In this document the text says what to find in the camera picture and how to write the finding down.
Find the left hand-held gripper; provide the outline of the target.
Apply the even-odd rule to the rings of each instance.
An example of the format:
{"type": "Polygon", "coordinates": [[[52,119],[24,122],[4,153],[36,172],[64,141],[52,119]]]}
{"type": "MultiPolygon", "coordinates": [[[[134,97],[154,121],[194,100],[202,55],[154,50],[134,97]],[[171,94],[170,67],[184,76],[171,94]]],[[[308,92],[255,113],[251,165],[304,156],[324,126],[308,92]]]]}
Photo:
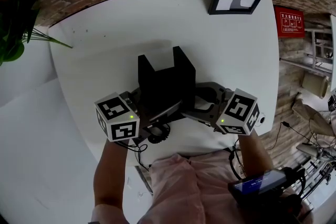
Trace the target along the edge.
{"type": "Polygon", "coordinates": [[[97,121],[110,142],[132,140],[155,144],[170,133],[181,101],[161,104],[167,69],[155,71],[145,55],[138,56],[139,89],[112,93],[94,103],[97,121]]]}

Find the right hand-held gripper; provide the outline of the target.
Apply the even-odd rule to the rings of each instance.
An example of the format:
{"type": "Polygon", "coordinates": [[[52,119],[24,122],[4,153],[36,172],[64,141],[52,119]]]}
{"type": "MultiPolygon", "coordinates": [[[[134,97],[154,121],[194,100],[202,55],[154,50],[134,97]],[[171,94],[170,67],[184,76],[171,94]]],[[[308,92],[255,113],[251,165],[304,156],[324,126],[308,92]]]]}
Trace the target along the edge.
{"type": "Polygon", "coordinates": [[[166,79],[166,101],[169,107],[182,97],[183,115],[204,123],[222,134],[249,136],[260,116],[257,98],[241,89],[231,90],[216,82],[196,84],[196,70],[179,46],[173,47],[174,66],[166,79]],[[195,96],[210,104],[202,110],[194,108],[195,96]]]}

